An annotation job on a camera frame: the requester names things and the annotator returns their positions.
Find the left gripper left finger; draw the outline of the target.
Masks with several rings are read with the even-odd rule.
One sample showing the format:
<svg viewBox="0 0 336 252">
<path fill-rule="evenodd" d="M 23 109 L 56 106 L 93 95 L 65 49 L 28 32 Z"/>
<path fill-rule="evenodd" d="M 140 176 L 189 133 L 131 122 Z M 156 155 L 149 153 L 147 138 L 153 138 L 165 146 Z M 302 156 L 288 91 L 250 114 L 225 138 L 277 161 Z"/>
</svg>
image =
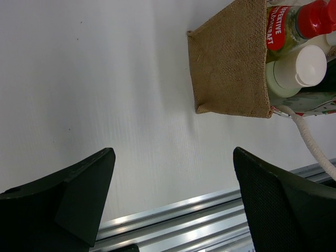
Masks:
<svg viewBox="0 0 336 252">
<path fill-rule="evenodd" d="M 89 251 L 95 245 L 115 165 L 105 148 L 1 193 L 1 251 Z"/>
</svg>

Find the jute watermelon canvas bag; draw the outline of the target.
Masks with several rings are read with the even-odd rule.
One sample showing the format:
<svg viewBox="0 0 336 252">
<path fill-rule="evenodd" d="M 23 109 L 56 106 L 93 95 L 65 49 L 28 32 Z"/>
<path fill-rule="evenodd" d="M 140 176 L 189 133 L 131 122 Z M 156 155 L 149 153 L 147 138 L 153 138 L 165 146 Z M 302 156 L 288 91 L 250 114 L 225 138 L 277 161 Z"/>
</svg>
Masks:
<svg viewBox="0 0 336 252">
<path fill-rule="evenodd" d="M 266 87 L 265 1 L 233 1 L 187 32 L 195 111 L 270 118 L 281 113 L 296 124 L 312 156 L 331 177 L 335 166 L 314 140 L 305 119 L 288 106 L 272 107 Z"/>
</svg>

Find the yellow dish soap bottle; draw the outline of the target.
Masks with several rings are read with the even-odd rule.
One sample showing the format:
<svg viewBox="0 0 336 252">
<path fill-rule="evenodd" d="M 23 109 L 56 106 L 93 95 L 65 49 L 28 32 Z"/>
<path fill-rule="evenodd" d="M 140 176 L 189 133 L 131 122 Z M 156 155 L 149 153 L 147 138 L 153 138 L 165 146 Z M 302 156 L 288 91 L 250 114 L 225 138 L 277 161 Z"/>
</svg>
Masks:
<svg viewBox="0 0 336 252">
<path fill-rule="evenodd" d="M 276 61 L 308 40 L 335 30 L 335 1 L 267 8 L 266 62 Z"/>
</svg>

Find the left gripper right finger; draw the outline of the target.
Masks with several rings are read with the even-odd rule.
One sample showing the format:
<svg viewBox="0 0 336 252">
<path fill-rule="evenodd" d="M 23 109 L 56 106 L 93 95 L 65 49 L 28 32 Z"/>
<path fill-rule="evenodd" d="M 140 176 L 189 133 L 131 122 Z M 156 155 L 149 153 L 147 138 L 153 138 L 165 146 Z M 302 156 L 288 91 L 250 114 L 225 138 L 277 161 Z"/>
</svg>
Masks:
<svg viewBox="0 0 336 252">
<path fill-rule="evenodd" d="M 335 251 L 335 183 L 316 183 L 237 147 L 233 162 L 256 251 Z"/>
</svg>

